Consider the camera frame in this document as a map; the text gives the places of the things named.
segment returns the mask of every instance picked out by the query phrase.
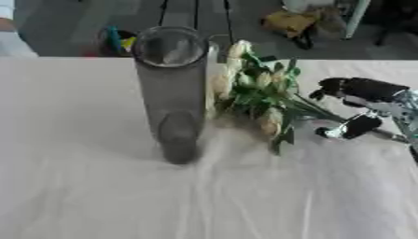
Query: yellow bag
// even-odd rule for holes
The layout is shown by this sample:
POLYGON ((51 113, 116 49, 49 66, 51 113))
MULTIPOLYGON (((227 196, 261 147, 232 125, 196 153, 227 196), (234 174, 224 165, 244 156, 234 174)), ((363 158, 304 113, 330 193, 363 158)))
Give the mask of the yellow bag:
POLYGON ((288 38, 293 38, 301 35, 320 18, 320 10, 307 11, 303 14, 280 10, 264 18, 262 25, 270 30, 283 33, 288 38))

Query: person's arm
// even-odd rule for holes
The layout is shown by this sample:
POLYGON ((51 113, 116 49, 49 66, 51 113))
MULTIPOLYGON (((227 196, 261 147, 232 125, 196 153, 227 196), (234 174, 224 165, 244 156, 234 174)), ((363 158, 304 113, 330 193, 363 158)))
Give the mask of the person's arm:
POLYGON ((0 56, 37 56, 21 40, 13 24, 14 0, 0 0, 0 56))

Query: gray floor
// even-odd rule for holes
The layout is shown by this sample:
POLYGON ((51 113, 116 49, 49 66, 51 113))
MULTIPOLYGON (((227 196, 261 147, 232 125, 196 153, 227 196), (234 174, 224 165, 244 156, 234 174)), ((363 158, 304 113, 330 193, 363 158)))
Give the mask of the gray floor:
MULTIPOLYGON (((141 31, 154 26, 162 0, 16 0, 16 23, 23 37, 44 56, 80 56, 95 45, 97 33, 106 25, 141 31)), ((391 36, 387 46, 377 48, 372 39, 377 29, 360 26, 351 40, 315 39, 315 49, 297 49, 293 43, 258 25, 260 17, 279 8, 279 0, 230 0, 236 38, 252 41, 258 54, 277 58, 417 60, 418 38, 391 36)), ((194 0, 170 0, 165 25, 191 25, 194 0)), ((203 35, 225 35, 227 24, 222 0, 201 0, 203 35)), ((228 39, 216 41, 226 46, 228 39)))

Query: white sleeve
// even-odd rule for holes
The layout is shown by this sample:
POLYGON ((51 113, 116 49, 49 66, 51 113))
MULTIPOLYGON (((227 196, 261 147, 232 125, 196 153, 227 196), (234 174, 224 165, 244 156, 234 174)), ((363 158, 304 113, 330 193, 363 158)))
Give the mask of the white sleeve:
POLYGON ((16 32, 0 32, 0 56, 36 57, 16 32))
MULTIPOLYGON (((13 20, 15 0, 0 0, 0 18, 13 20)), ((0 56, 35 57, 31 48, 15 32, 0 32, 0 56)))
POLYGON ((15 0, 0 0, 0 18, 13 19, 15 0))

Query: table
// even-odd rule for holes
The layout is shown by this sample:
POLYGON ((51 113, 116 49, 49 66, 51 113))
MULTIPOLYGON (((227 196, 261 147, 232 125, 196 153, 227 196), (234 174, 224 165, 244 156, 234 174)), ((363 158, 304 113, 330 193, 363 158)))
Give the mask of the table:
POLYGON ((355 34, 355 31, 358 28, 358 25, 360 24, 361 20, 363 19, 366 10, 369 8, 369 5, 371 3, 371 0, 359 0, 358 4, 355 8, 355 12, 348 22, 347 29, 345 31, 345 38, 350 39, 355 34))
MULTIPOLYGON (((417 66, 300 61, 300 82, 303 93, 324 77, 418 88, 417 66)), ((0 112, 0 238, 418 238, 406 146, 321 139, 312 122, 277 157, 208 122, 201 160, 170 165, 148 132, 130 59, 0 58, 0 112)))

